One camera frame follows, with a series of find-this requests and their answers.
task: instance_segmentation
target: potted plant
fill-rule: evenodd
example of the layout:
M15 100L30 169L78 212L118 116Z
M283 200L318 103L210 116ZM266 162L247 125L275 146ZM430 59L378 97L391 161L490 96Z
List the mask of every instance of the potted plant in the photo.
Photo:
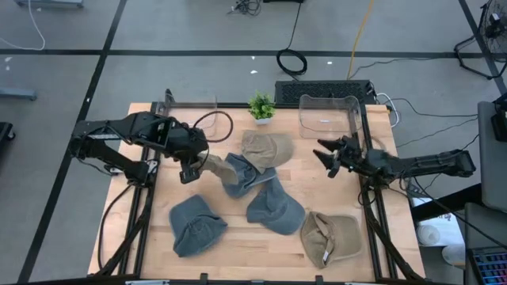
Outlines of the potted plant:
M255 118L257 125L269 124L275 115L275 103L267 93L255 90L255 97L250 99L248 105L250 106L248 112Z

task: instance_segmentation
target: yellow cable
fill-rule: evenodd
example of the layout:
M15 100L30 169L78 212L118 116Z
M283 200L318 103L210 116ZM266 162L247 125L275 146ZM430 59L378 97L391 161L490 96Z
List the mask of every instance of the yellow cable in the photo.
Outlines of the yellow cable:
M373 0L370 0L370 5L368 5L368 12L364 15L363 22L361 23L361 26L359 27L359 31L357 32L356 41L354 42L354 46L352 48L352 54L350 55L350 64L349 64L349 72L347 72L347 80L350 79L350 73L352 72L352 68L354 66L354 55L356 54L356 47L357 43L359 43L359 38L361 37L361 34L363 33L364 26L366 25L366 21L368 20L368 17L370 17L370 13L372 12L373 8Z

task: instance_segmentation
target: wooden table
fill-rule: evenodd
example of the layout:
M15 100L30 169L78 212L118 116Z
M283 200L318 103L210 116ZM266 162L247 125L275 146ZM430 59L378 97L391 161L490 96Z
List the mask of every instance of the wooden table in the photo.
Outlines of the wooden table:
M150 110L150 106L151 104L131 104L129 113ZM385 106L368 105L367 110L374 145L375 142L381 143L388 152L396 155L395 141ZM179 164L172 159L162 159L155 187L141 277L199 279L200 273L208 273L209 279L311 281L316 275L321 275L325 281L375 281L364 211L357 202L360 191L358 176L343 170L334 179L326 176L321 162L312 153L314 148L322 150L322 147L317 144L316 139L303 139L299 136L297 109L278 109L272 123L260 127L255 125L253 118L244 108L228 108L224 111L233 118L234 131L227 141L210 144L210 153L222 158L229 152L240 154L244 130L290 134L295 144L294 155L289 162L276 168L285 191L300 202L307 212L320 211L326 215L356 216L363 234L363 251L359 256L334 262L328 268L319 270L307 258L299 232L283 236L267 230L258 223L246 221L246 207L257 195L261 185L241 199L232 199L223 190L219 178L212 173L205 172L199 180L183 185L178 176ZM188 108L173 110L170 115L180 121L195 121L198 117L193 109ZM212 138L223 137L228 128L227 118L217 116L215 135ZM120 152L133 160L139 160L141 150L141 147L128 146L124 143L120 146ZM106 206L124 187L124 177L114 177L111 180ZM398 189L398 183L393 183L391 187ZM220 215L229 227L222 240L208 251L199 256L179 258L173 251L174 236L168 215L174 205L194 194L202 195L210 208ZM391 240L414 271L424 276L407 198L400 193L385 190L383 199ZM109 213L105 224L103 262L111 257L124 239L131 203L132 192L123 197ZM136 251L136 244L134 242L131 253ZM385 252L378 238L377 244L383 276L388 276ZM130 255L128 272L132 271L134 255ZM96 243L89 272L97 270Z

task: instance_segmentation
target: gray floor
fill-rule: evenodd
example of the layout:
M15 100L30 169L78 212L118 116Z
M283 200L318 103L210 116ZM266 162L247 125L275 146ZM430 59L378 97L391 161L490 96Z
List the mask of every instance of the gray floor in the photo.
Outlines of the gray floor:
M48 48L102 49L118 2L86 0L84 9L44 6L34 10L34 16ZM468 3L478 21L482 1ZM264 4L258 17L226 15L231 5L234 0L128 0L112 48L277 50L287 46L296 4ZM292 48L350 51L367 6L367 0L307 0ZM470 34L456 0L386 0L375 3L358 50L452 51ZM0 2L0 36L23 46L40 45L27 9L12 1ZM0 48L8 47L0 43ZM467 51L477 52L477 44ZM17 281L98 59L91 55L0 59L11 56L7 63L0 60L0 86L36 89L39 100L0 100L0 120L14 123L17 131L0 169L0 283ZM355 66L376 60L357 58ZM483 59L467 63L487 70ZM311 57L302 79L343 79L348 65L348 58ZM109 56L87 119L120 118L131 102L159 100L165 88L171 88L177 101L217 96L219 101L242 102L256 89L273 94L276 80L289 79L269 56ZM500 95L494 82L461 69L455 59L374 66L355 79L370 79L377 92L407 98L420 111L431 113L472 114L477 102ZM396 106L402 117L394 129L397 144L464 121L420 117L401 101ZM461 148L477 133L477 123L471 122L400 147L398 152L409 157ZM478 144L469 150L478 166ZM431 177L426 178L422 184L429 183ZM443 196L478 181L478 172L467 179L442 176L429 192ZM32 281L86 275L108 185L107 177L72 162ZM428 277L463 282L462 272L446 266L439 249L422 253Z

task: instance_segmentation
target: green leaves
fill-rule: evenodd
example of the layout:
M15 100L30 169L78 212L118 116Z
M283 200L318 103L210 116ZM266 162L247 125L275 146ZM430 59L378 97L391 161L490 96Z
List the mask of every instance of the green leaves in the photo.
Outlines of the green leaves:
M267 119L275 115L275 104L271 102L271 97L267 93L255 90L255 97L248 102L250 109L248 112L256 119Z

